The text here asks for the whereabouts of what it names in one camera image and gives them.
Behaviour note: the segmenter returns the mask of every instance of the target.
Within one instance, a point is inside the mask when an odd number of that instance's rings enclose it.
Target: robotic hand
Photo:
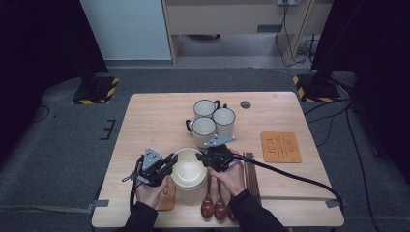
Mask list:
[[[196,157],[202,161],[204,166],[210,166],[217,172],[223,172],[238,161],[225,145],[225,143],[235,140],[236,138],[233,136],[215,135],[213,139],[205,143],[205,146],[208,147],[207,151],[196,153]]]
[[[172,153],[165,159],[162,155],[147,148],[145,150],[145,156],[142,155],[135,165],[135,170],[129,176],[123,179],[123,182],[131,180],[139,180],[147,186],[158,187],[161,185],[163,178],[166,175],[172,174],[172,166],[178,161],[178,155]]]

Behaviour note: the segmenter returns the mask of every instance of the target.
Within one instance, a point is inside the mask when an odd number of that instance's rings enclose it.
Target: power outlet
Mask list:
[[[279,6],[284,6],[285,4],[287,6],[298,6],[301,4],[302,0],[278,0],[278,5]]]

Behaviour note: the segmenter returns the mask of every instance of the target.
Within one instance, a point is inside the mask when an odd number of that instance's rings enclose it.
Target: black cable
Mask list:
[[[281,26],[282,26],[283,29],[284,29],[284,33],[285,33],[285,35],[286,35],[286,39],[287,39],[287,42],[288,42],[288,44],[289,44],[290,57],[291,57],[292,60],[295,62],[294,64],[292,64],[292,65],[287,65],[287,64],[284,62],[284,60],[283,60],[283,54],[282,54],[282,52],[281,52],[281,50],[280,50],[280,48],[279,48],[279,45],[278,45],[278,34],[277,34],[276,37],[275,37],[275,43],[277,44],[278,52],[279,52],[279,54],[280,54],[280,58],[281,58],[281,60],[282,60],[283,65],[284,65],[285,67],[292,67],[292,66],[294,66],[294,65],[296,65],[296,64],[304,63],[304,62],[306,61],[306,59],[303,59],[303,60],[301,60],[301,61],[296,61],[295,58],[293,57],[292,46],[291,46],[291,44],[290,44],[290,38],[289,38],[289,35],[287,34],[287,29],[286,29],[286,14],[287,14],[287,7],[288,7],[289,3],[287,2],[287,0],[284,0],[283,2],[284,2],[284,5],[283,5],[283,19],[282,19],[282,22],[281,22]]]
[[[275,168],[275,167],[273,167],[273,166],[270,166],[270,165],[268,165],[268,164],[265,164],[265,163],[256,161],[255,159],[249,159],[249,158],[247,158],[247,157],[244,157],[244,156],[241,156],[241,155],[238,155],[238,154],[234,154],[233,157],[234,157],[235,159],[239,159],[239,160],[243,160],[243,161],[248,161],[248,162],[253,163],[253,164],[257,165],[257,166],[260,166],[260,167],[266,168],[266,169],[268,169],[268,170],[277,172],[277,173],[280,174],[280,175],[283,175],[283,176],[286,176],[286,177],[289,177],[289,178],[292,178],[292,179],[295,179],[295,180],[298,180],[298,181],[310,183],[310,184],[319,186],[319,187],[321,187],[321,188],[323,188],[323,189],[326,189],[327,191],[331,192],[331,193],[335,196],[335,198],[337,199],[337,201],[338,201],[339,204],[340,204],[341,213],[343,214],[343,211],[344,211],[344,202],[343,202],[343,199],[341,198],[341,196],[340,196],[334,189],[332,189],[332,188],[330,188],[330,187],[328,187],[328,186],[326,186],[326,185],[324,185],[324,184],[322,184],[322,183],[320,183],[320,182],[316,182],[316,181],[313,181],[313,180],[308,179],[308,178],[305,178],[305,177],[300,177],[300,176],[297,176],[297,175],[290,174],[290,173],[288,173],[288,172],[282,171],[282,170],[280,170],[280,169],[278,169],[278,168]]]
[[[308,54],[307,54],[307,58],[310,61],[310,67],[309,67],[310,69],[311,69],[311,64],[313,64],[313,60],[311,58],[316,54],[316,52],[312,52],[314,41],[318,41],[318,40],[314,39],[314,34],[313,34],[311,35],[310,49],[308,50]]]
[[[336,84],[344,92],[346,92],[349,95],[352,93],[354,86],[350,86],[350,85],[347,85],[347,84],[344,84],[344,83],[340,82],[332,74],[330,75],[330,78],[331,78],[332,82],[334,82],[334,84]]]
[[[319,43],[319,40],[315,40],[315,39],[310,39],[310,40],[305,40],[305,49],[306,50],[297,50],[296,51],[296,53],[299,53],[299,54],[305,54],[307,51],[310,53],[310,54],[315,54],[316,52],[312,52],[312,48],[310,47],[310,49],[308,49],[308,47],[307,47],[307,42],[318,42]]]
[[[333,117],[332,117],[331,123],[330,123],[330,125],[329,125],[329,129],[328,129],[328,135],[326,136],[325,141],[323,141],[323,142],[322,142],[321,144],[319,144],[319,145],[316,145],[316,148],[321,147],[323,144],[325,144],[325,143],[329,140],[329,137],[331,136],[331,131],[332,131],[332,124],[333,124],[333,121],[334,121],[335,117],[336,117],[336,116],[333,116]]]
[[[349,108],[351,104],[352,104],[352,102],[350,102],[346,107],[344,107],[341,111],[339,111],[339,112],[336,113],[336,114],[329,115],[329,116],[325,116],[325,117],[322,117],[322,118],[319,118],[319,119],[315,119],[315,120],[313,120],[313,121],[308,122],[308,124],[310,124],[310,123],[315,123],[315,122],[318,122],[318,121],[323,120],[323,119],[335,117],[335,116],[341,114],[342,112],[344,112],[347,108]]]
[[[47,114],[42,119],[39,119],[37,121],[31,121],[30,123],[39,123],[42,120],[46,119],[48,115],[50,114],[50,109],[47,106],[41,105],[39,108],[45,108],[47,110]]]
[[[313,110],[315,110],[315,109],[317,109],[317,108],[319,108],[319,107],[322,107],[323,105],[326,105],[326,104],[328,104],[328,103],[343,102],[343,101],[350,101],[350,100],[351,100],[351,99],[341,99],[341,100],[337,100],[337,101],[324,102],[324,103],[319,104],[319,105],[315,106],[314,108],[308,110],[306,113],[304,113],[304,115],[307,115],[307,114],[309,114],[311,111],[313,111]]]
[[[136,189],[138,189],[138,187],[139,187],[140,185],[142,185],[142,183],[143,183],[143,182],[140,182],[140,183],[137,185],[137,184],[136,184],[136,178],[133,179],[132,190],[131,190],[131,192],[130,192],[130,211],[132,210],[132,206],[134,205],[133,200],[134,200],[134,198],[135,198]]]
[[[325,143],[328,141],[329,137],[331,136],[332,124],[333,124],[333,121],[334,121],[335,117],[336,117],[337,115],[341,114],[343,111],[347,110],[347,109],[350,107],[351,104],[352,104],[352,102],[350,102],[350,103],[349,103],[346,107],[344,107],[340,112],[338,112],[338,113],[336,113],[336,114],[334,114],[334,115],[322,117],[322,118],[320,118],[320,119],[316,119],[316,120],[313,120],[313,121],[311,121],[311,122],[308,122],[308,124],[310,124],[310,123],[318,122],[318,121],[323,120],[323,119],[332,118],[331,123],[330,123],[330,125],[329,125],[328,135],[326,136],[325,141],[323,141],[323,142],[320,143],[319,145],[316,145],[317,148],[318,148],[318,147],[321,147],[323,144],[325,144]]]
[[[373,223],[374,229],[379,232],[380,230],[379,230],[379,227],[376,224],[376,221],[374,220],[373,211],[371,210],[370,199],[368,197],[366,173],[365,173],[365,169],[364,169],[364,166],[363,166],[362,156],[360,155],[358,145],[357,145],[357,142],[356,142],[356,138],[355,138],[355,135],[353,133],[352,127],[350,125],[349,110],[346,110],[346,120],[347,120],[347,126],[348,126],[349,131],[350,131],[350,135],[352,136],[353,143],[355,145],[356,154],[358,155],[359,164],[360,164],[360,168],[361,168],[361,171],[362,171],[363,182],[364,182],[364,185],[365,185],[365,194],[366,194],[366,203],[367,203],[368,214],[370,215],[370,219],[371,219],[371,222]]]

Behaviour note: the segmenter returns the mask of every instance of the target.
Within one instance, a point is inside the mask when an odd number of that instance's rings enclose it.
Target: table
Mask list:
[[[100,193],[100,200],[109,200],[107,207],[97,207],[92,218],[95,227],[123,226],[130,214],[129,194],[132,184],[121,180],[133,171],[136,159],[145,148],[168,155],[192,147],[191,134],[185,121],[193,118],[193,105],[202,99],[227,103],[236,114],[234,135],[229,143],[241,154],[253,152],[264,162],[260,133],[262,131],[292,131],[298,140],[302,163],[269,163],[281,170],[310,178],[330,186],[329,179],[311,137],[307,121],[292,92],[234,93],[167,93],[135,94],[131,97],[111,162]],[[250,103],[250,108],[240,106]],[[256,166],[262,206],[270,210],[285,226],[341,226],[344,222],[339,207],[328,208],[325,201],[334,199],[323,188],[302,183]],[[212,198],[217,200],[217,185],[213,181]],[[228,192],[222,188],[225,202]],[[156,227],[234,227],[228,218],[218,221],[204,219],[200,205],[206,185],[196,190],[176,189],[175,207],[160,212]]]

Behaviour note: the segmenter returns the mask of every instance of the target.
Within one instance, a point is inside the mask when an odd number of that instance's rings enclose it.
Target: human hand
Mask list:
[[[149,187],[145,184],[141,184],[138,188],[136,188],[135,196],[136,199],[150,206],[151,208],[155,209],[160,201],[160,196],[162,191],[168,186],[169,175],[163,178],[162,183],[158,187]]]
[[[233,154],[238,154],[233,149],[229,149]],[[237,196],[245,190],[244,165],[238,161],[224,172],[217,172],[212,167],[208,167],[209,174],[222,181],[226,190],[233,196]]]

